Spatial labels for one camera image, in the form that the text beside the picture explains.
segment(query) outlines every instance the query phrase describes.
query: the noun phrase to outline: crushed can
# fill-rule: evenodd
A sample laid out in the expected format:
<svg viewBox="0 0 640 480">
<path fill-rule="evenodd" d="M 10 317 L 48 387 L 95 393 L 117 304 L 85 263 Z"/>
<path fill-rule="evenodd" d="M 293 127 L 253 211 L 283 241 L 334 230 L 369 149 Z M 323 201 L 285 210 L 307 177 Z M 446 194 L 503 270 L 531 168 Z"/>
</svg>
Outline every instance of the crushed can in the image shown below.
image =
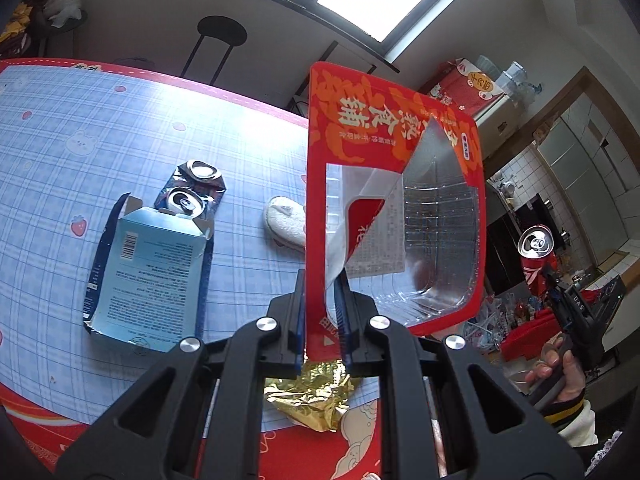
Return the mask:
<svg viewBox="0 0 640 480">
<path fill-rule="evenodd" d="M 208 220 L 216 212 L 225 191 L 225 181 L 218 168 L 191 159 L 175 168 L 154 207 Z"/>
<path fill-rule="evenodd" d="M 546 264 L 553 270 L 558 270 L 554 238 L 549 228 L 534 225 L 524 231 L 518 240 L 518 252 L 529 290 L 534 296 L 540 297 L 546 291 L 546 279 L 540 271 Z"/>
</svg>

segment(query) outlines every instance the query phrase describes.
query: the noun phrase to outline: white sleeve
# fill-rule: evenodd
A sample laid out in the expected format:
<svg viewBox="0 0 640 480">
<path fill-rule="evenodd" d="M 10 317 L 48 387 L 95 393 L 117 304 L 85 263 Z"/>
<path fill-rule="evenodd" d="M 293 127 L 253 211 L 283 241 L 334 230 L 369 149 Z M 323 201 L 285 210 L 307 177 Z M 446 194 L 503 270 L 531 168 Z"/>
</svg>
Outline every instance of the white sleeve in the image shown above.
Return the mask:
<svg viewBox="0 0 640 480">
<path fill-rule="evenodd" d="M 580 415 L 564 430 L 558 432 L 571 447 L 590 446 L 598 443 L 596 436 L 596 415 L 591 403 L 585 399 Z"/>
</svg>

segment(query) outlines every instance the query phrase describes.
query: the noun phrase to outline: metal screw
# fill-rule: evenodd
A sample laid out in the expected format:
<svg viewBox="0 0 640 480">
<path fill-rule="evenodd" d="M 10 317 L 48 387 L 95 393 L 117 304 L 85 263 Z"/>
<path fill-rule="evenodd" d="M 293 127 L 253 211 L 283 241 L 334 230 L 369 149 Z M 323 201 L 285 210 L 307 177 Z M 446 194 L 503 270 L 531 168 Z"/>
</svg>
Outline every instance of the metal screw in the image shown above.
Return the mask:
<svg viewBox="0 0 640 480">
<path fill-rule="evenodd" d="M 465 338 L 459 335 L 450 335 L 444 340 L 444 344 L 452 350 L 460 350 L 465 347 Z"/>
<path fill-rule="evenodd" d="M 385 317 L 385 316 L 374 316 L 371 319 L 369 319 L 369 324 L 373 328 L 377 328 L 378 330 L 384 330 L 385 328 L 389 327 L 391 322 L 389 321 L 388 317 Z"/>
<path fill-rule="evenodd" d="M 271 330 L 275 330 L 278 326 L 278 322 L 273 319 L 273 317 L 261 317 L 255 322 L 255 325 L 263 332 L 270 332 Z"/>
<path fill-rule="evenodd" d="M 180 350 L 191 353 L 200 348 L 200 341 L 194 337 L 186 337 L 180 341 Z"/>
</svg>

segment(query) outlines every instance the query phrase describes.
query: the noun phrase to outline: hand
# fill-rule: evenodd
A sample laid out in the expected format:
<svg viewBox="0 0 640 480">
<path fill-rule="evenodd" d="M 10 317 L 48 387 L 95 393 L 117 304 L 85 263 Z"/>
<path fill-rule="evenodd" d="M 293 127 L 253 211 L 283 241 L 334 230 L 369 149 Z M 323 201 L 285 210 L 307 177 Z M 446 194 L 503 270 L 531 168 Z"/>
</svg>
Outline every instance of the hand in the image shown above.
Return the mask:
<svg viewBox="0 0 640 480">
<path fill-rule="evenodd" d="M 525 376 L 527 383 L 533 384 L 537 380 L 546 379 L 551 376 L 553 368 L 560 364 L 558 349 L 561 346 L 562 335 L 556 336 L 555 341 L 551 339 L 542 347 L 542 352 L 540 352 L 541 360 L 538 361 L 535 368 Z M 586 385 L 580 362 L 571 350 L 565 352 L 562 357 L 562 369 L 564 371 L 566 384 L 554 402 L 574 400 L 580 395 Z"/>
</svg>

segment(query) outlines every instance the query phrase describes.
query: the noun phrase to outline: crushed soda can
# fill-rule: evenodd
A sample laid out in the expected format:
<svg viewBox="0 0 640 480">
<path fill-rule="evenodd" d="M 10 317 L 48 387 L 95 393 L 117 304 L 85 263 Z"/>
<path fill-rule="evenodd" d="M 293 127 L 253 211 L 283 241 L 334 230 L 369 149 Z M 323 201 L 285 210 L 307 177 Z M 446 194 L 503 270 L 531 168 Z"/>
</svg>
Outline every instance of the crushed soda can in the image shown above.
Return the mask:
<svg viewBox="0 0 640 480">
<path fill-rule="evenodd" d="M 225 181 L 218 168 L 191 159 L 175 168 L 160 190 L 154 207 L 209 219 L 215 214 L 225 191 Z"/>
</svg>

